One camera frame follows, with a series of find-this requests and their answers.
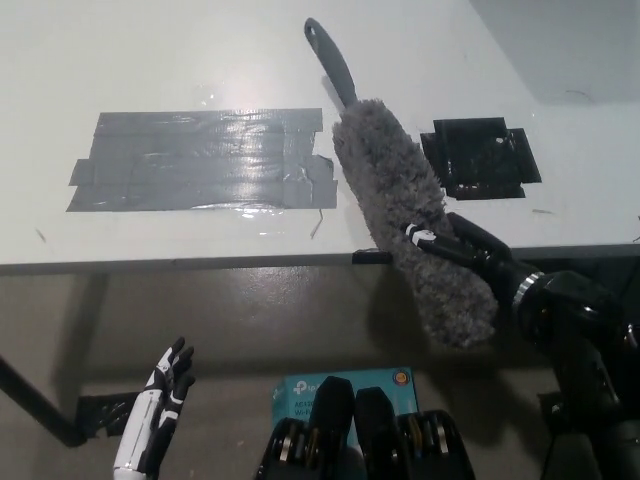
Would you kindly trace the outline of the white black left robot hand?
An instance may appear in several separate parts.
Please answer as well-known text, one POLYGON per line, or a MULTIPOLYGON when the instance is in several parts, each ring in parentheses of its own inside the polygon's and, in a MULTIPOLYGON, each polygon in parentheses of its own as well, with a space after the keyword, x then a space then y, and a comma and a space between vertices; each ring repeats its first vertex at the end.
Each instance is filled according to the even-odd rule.
POLYGON ((180 337, 162 355, 137 395, 113 464, 113 478, 156 479, 189 389, 194 349, 180 337))

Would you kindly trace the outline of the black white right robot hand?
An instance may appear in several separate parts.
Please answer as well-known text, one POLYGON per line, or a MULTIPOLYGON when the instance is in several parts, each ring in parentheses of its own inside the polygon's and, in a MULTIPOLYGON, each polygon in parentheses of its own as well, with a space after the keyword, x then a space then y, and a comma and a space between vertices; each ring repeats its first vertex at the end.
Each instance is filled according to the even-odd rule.
POLYGON ((519 311, 525 297, 548 283, 545 274, 516 260, 511 249, 497 237, 468 219, 446 215, 453 233, 436 233, 423 224, 402 226, 411 243, 422 251, 467 268, 482 278, 502 307, 519 311))

